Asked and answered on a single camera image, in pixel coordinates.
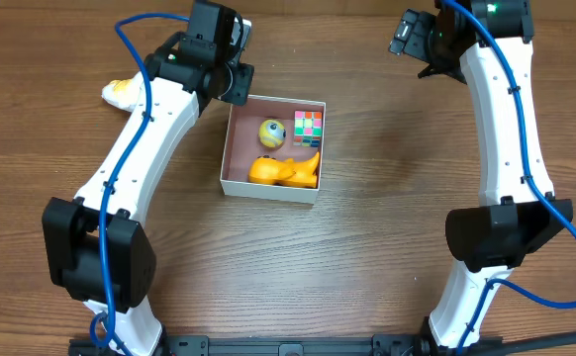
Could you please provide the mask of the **yellow ball with grey eye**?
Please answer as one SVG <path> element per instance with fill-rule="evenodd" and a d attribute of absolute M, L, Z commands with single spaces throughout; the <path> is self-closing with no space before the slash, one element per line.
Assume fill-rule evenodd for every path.
<path fill-rule="evenodd" d="M 285 141 L 286 129 L 275 119 L 265 120 L 259 127 L 258 138 L 262 145 L 268 148 L 279 148 Z"/>

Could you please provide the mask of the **colourful puzzle cube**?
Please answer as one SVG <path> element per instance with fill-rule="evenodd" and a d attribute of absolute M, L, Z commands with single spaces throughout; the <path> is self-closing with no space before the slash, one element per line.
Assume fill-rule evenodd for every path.
<path fill-rule="evenodd" d="M 323 113 L 296 111 L 294 113 L 293 144 L 320 147 L 323 137 Z"/>

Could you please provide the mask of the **orange dinosaur toy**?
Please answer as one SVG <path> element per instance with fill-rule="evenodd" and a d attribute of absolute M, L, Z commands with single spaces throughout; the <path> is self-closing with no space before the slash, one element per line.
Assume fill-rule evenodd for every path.
<path fill-rule="evenodd" d="M 260 156 L 251 164 L 248 180 L 256 184 L 315 189 L 320 158 L 318 152 L 309 160 L 300 162 L 293 158 L 281 161 L 268 155 Z"/>

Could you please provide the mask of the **white plush duck toy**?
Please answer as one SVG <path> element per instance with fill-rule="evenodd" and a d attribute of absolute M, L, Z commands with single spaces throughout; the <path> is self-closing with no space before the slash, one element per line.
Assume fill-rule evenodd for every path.
<path fill-rule="evenodd" d="M 103 87 L 101 97 L 106 103 L 117 109 L 132 112 L 139 101 L 143 91 L 142 87 L 143 81 L 137 77 L 112 80 Z"/>

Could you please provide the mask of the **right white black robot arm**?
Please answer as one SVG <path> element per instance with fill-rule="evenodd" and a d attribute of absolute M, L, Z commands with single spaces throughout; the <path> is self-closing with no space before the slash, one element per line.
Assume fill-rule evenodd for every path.
<path fill-rule="evenodd" d="M 480 151 L 479 204 L 445 221 L 454 258 L 442 296 L 416 339 L 417 355 L 465 355 L 495 346 L 480 327 L 500 287 L 525 258 L 566 229 L 542 159 L 531 91 L 533 20 L 527 1 L 438 1 L 409 9 L 389 50 L 426 64 L 421 77 L 467 85 Z"/>

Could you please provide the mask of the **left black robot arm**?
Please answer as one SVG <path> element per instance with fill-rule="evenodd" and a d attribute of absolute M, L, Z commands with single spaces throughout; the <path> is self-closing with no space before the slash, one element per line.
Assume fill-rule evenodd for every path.
<path fill-rule="evenodd" d="M 197 1 L 186 29 L 113 81 L 103 99 L 129 119 L 74 198 L 49 200 L 42 226 L 54 284 L 93 312 L 72 355 L 166 355 L 166 331 L 147 294 L 156 256 L 144 232 L 153 193 L 178 143 L 212 100 L 241 106 L 254 69 L 240 59 L 251 23 L 224 5 Z"/>

